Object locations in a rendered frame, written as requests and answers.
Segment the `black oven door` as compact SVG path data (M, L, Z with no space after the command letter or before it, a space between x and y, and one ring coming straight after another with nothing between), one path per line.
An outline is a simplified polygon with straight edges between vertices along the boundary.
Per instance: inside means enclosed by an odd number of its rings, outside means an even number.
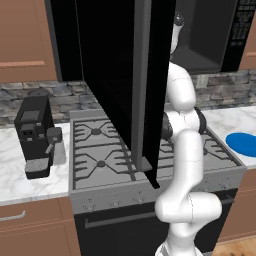
M220 200L227 195L235 199L238 189L213 192ZM74 214L81 256L155 256L157 248L165 241L169 224L156 216L141 220L121 222L94 228L85 228L85 220L102 221L118 217L153 212L154 202ZM221 219L204 226L195 237L195 245L203 256L211 256L224 224Z

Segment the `brown base cupboard door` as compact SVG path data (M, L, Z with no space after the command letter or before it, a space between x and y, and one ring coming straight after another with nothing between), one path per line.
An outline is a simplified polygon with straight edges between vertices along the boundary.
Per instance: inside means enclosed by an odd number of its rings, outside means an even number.
M81 256L74 221L0 231L0 256Z

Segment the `black microwave door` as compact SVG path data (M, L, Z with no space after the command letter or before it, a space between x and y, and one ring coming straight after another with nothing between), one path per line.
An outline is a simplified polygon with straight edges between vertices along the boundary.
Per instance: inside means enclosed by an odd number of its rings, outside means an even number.
M151 0L143 155L157 166L176 0ZM76 0L83 78L131 151L135 0Z

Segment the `grey gas hob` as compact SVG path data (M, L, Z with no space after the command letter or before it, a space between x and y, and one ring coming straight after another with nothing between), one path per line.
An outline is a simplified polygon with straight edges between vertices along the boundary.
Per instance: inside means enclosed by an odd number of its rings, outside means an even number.
M195 192L225 191L240 186L246 166L211 130L202 134L204 176ZM154 189L143 172L132 164L131 153L102 110L70 113L69 197L75 214L138 205L137 198L152 203L169 186L173 172L173 146L160 142Z

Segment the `black microwave oven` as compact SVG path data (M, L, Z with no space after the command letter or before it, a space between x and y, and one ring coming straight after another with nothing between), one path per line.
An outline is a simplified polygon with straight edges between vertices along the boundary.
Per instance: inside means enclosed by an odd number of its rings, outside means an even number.
M57 77L84 80L76 0L45 0ZM193 74L239 69L254 0L176 0L171 61Z

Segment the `brown drawer front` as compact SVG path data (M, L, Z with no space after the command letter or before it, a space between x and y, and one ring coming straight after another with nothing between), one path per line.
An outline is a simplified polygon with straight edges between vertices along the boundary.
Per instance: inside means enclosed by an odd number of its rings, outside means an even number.
M24 218L0 222L0 230L30 227L73 218L71 201L68 197L0 206L0 217L18 215L24 210L26 211Z

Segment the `brown base cupboard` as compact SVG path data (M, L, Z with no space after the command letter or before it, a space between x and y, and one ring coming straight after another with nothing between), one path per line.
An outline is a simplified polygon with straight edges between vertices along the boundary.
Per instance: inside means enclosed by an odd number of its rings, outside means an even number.
M237 240L256 235L256 169L246 171L219 242Z

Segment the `grey wall socket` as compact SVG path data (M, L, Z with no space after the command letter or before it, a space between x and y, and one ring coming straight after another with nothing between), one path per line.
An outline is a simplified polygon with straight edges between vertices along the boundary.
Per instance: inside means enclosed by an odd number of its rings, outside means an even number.
M208 75L198 75L196 81L196 88L202 89L206 88L208 85L209 76Z

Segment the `brown wall cupboard door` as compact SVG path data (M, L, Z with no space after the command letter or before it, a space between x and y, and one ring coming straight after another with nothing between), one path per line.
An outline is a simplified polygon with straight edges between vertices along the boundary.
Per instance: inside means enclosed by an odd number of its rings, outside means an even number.
M256 34L250 33L240 63L240 69L256 69Z
M44 0L0 0L0 83L56 79Z

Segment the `black coffee machine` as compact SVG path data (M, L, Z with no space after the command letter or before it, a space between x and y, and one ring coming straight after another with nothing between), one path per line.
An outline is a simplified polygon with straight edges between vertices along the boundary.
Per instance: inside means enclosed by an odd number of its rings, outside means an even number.
M31 91L21 103L14 125L26 161L26 177L48 177L54 163L55 145L62 141L62 131L53 123L49 92Z

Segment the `blue plate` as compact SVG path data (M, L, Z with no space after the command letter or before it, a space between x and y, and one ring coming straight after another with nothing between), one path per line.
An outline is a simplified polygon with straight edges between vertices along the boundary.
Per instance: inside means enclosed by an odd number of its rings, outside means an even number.
M255 135L235 132L227 135L225 141L235 152L248 157L256 157Z

